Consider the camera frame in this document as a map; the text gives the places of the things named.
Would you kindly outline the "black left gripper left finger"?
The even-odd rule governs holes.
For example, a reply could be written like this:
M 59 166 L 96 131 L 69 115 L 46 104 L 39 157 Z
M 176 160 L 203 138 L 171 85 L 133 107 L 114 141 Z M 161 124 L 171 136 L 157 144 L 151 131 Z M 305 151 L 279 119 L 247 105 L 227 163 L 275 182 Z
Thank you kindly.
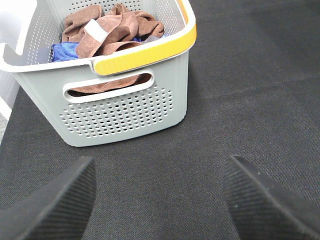
M 96 199 L 96 166 L 82 156 L 49 184 L 0 213 L 2 240 L 80 240 Z

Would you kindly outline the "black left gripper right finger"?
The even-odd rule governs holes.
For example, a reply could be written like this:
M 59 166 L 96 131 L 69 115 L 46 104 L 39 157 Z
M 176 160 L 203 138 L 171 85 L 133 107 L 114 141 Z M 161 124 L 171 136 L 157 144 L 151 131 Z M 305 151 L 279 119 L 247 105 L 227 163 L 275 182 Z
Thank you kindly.
M 224 199 L 242 240 L 318 240 L 320 208 L 230 155 L 223 180 Z

